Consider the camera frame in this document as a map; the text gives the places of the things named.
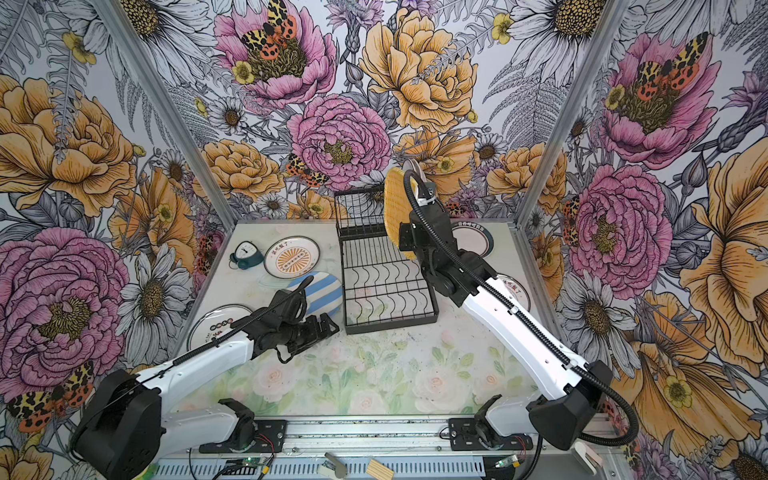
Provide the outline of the orange sunburst plate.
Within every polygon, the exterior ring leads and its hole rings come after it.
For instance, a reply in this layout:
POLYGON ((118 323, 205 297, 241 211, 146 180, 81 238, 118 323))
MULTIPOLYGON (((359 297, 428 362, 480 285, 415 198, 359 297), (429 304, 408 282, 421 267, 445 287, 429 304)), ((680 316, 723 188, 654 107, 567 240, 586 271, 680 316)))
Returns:
POLYGON ((512 276, 499 274, 498 279, 502 281, 509 294, 526 310, 531 308, 530 295, 525 286, 512 276))
POLYGON ((320 260, 318 244, 305 236, 286 237, 275 242, 264 254, 264 268, 280 279, 293 279, 311 272, 320 260))

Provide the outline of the black wire dish rack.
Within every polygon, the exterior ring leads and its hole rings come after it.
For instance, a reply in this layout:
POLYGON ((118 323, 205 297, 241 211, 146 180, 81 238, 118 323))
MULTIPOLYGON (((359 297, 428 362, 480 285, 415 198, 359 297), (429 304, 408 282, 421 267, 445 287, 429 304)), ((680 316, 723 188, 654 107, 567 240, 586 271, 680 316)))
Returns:
POLYGON ((337 192, 334 206, 346 332, 368 334, 436 322, 433 289, 418 264, 406 259, 387 236, 384 188, 337 192))

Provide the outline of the yellow woven square plate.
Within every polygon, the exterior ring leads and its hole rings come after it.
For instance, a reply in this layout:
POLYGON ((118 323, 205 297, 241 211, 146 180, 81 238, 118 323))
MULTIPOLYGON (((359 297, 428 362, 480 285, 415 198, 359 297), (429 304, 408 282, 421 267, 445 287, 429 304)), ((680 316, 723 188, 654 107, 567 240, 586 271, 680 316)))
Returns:
POLYGON ((389 240, 400 249, 411 240, 401 241, 401 226, 409 226, 412 206, 404 188, 405 172, 399 168, 392 168, 386 175, 384 183, 384 212, 383 221, 389 240))

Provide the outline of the white plate red characters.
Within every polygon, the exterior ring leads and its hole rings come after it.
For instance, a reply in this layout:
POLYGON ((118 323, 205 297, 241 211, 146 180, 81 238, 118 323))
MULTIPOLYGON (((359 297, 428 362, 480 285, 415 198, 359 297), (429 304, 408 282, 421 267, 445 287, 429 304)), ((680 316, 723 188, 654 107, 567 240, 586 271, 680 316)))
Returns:
POLYGON ((253 310, 244 305, 228 304, 204 314, 192 326, 186 340, 186 349, 194 350, 231 330, 231 325, 253 310))

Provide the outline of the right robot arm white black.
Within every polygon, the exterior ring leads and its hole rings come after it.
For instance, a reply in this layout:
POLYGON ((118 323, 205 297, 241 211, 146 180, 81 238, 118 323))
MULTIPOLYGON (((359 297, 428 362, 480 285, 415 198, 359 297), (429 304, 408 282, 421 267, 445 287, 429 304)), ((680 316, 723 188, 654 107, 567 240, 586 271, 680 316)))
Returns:
POLYGON ((416 256, 427 283, 485 325, 535 381, 540 395, 526 406, 534 430, 560 450, 587 440, 584 430, 607 395, 610 367, 566 347, 513 297, 482 256, 458 248, 438 204, 409 210, 404 220, 386 219, 394 228, 393 243, 416 256))

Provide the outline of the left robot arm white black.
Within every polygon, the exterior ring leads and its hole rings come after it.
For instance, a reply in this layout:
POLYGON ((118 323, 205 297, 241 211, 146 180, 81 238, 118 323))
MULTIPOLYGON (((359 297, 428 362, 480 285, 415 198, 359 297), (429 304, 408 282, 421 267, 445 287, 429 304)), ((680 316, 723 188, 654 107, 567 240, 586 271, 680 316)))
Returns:
POLYGON ((255 415, 224 398, 174 412, 204 384, 274 352, 286 364, 340 330, 327 313, 308 314, 306 287, 280 290, 207 343, 138 374, 116 370, 94 390, 69 440, 71 452, 107 479, 134 479, 158 459, 212 445, 244 452, 259 441, 255 415))

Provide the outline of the blue white striped plate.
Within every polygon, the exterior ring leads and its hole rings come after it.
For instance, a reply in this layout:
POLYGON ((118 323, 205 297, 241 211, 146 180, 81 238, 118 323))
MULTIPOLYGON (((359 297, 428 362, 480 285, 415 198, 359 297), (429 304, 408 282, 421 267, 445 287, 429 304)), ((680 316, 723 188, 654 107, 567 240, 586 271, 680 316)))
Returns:
POLYGON ((304 280, 312 277, 312 282, 305 288, 307 315, 319 317, 321 314, 333 316, 342 305, 343 287, 341 281, 327 272, 314 271, 291 281, 287 286, 295 290, 304 280))

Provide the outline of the small green rimmed plate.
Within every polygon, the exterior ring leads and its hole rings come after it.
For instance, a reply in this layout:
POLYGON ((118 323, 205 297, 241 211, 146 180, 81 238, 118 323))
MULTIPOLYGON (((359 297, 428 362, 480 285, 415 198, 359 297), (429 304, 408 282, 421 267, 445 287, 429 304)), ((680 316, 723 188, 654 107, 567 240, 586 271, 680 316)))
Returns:
POLYGON ((494 238, 483 225, 472 221, 455 222, 453 236, 459 249, 474 252, 481 257, 489 256, 494 249, 494 238))

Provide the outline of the small teal cup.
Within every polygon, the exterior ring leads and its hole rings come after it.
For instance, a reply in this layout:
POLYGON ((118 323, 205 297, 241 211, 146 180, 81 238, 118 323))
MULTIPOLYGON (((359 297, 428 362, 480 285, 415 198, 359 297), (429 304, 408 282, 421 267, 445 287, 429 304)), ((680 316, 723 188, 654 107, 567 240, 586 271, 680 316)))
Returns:
POLYGON ((229 256, 230 266, 238 270, 249 270, 263 262, 263 253, 251 241, 243 241, 239 243, 229 256))

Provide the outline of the grey clip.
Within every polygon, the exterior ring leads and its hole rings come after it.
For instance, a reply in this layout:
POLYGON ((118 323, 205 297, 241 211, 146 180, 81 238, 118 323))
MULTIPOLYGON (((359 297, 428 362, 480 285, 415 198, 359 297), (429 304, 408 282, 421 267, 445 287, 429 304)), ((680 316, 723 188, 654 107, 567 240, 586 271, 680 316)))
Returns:
POLYGON ((326 452, 317 467, 317 473, 326 479, 344 480, 348 475, 347 466, 335 455, 326 452))

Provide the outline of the aluminium front rail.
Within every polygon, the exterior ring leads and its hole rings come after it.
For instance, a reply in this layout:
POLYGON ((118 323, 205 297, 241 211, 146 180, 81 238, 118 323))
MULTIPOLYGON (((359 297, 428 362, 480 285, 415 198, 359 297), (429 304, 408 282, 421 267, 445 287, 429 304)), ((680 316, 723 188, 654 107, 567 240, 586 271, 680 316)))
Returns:
MULTIPOLYGON (((264 420, 286 420, 288 422, 283 450, 276 453, 280 458, 289 456, 323 456, 330 452, 336 456, 416 456, 469 452, 475 455, 500 455, 512 452, 530 457, 533 451, 452 451, 447 437, 447 421, 454 417, 472 415, 404 415, 404 416, 293 416, 257 417, 264 420)), ((513 434, 529 435, 536 443, 532 426, 520 421, 512 427, 513 434)), ((163 443, 155 460, 181 457, 190 452, 199 453, 202 444, 221 442, 211 436, 191 445, 192 436, 183 433, 179 440, 163 443)), ((224 453, 202 454, 220 458, 239 458, 256 454, 271 453, 224 453)))

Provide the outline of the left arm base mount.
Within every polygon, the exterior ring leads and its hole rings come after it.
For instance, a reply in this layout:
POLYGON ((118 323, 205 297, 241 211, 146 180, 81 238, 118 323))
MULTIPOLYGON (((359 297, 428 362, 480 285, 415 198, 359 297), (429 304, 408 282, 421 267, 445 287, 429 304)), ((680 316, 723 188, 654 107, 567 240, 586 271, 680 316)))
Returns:
POLYGON ((239 421, 227 439, 202 444, 198 451, 201 454, 280 453, 283 450, 287 426, 286 420, 239 421))

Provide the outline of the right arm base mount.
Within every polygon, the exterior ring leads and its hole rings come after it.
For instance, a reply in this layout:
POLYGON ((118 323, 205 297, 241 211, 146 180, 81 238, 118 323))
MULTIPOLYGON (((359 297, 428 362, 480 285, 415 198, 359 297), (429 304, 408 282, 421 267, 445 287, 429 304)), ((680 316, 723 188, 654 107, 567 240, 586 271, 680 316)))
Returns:
POLYGON ((502 437, 489 427, 478 427, 474 417, 454 417, 447 421, 447 437, 452 451, 517 451, 535 449, 529 435, 502 437))

